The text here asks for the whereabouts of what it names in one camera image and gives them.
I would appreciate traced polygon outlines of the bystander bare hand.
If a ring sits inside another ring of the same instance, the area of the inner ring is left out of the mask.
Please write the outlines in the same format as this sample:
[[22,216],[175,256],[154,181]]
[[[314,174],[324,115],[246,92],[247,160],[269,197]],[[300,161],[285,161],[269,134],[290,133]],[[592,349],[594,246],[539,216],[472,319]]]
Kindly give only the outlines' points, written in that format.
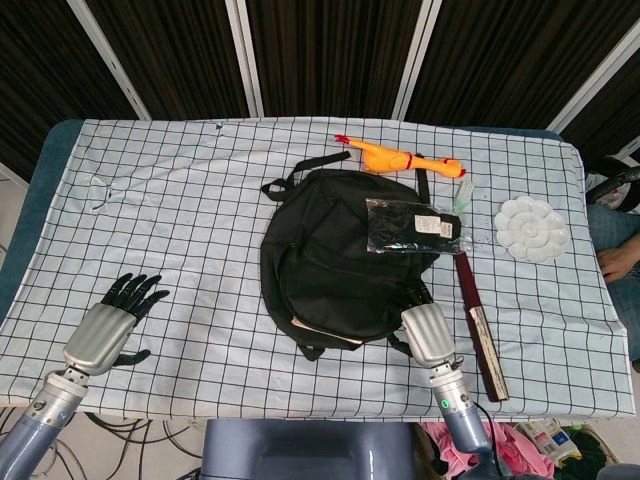
[[606,283],[624,278],[639,262],[639,235],[631,237],[621,246],[597,253],[597,260]]

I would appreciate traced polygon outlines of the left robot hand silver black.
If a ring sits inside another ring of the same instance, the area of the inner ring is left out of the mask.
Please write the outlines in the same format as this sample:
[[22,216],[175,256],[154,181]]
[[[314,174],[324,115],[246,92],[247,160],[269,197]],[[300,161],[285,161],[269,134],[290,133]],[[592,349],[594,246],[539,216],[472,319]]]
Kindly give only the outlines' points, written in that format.
[[113,367],[135,366],[151,351],[126,354],[123,348],[130,335],[152,307],[169,295],[153,288],[161,275],[135,276],[127,273],[117,279],[102,300],[82,318],[63,349],[66,365],[89,377],[100,376]]

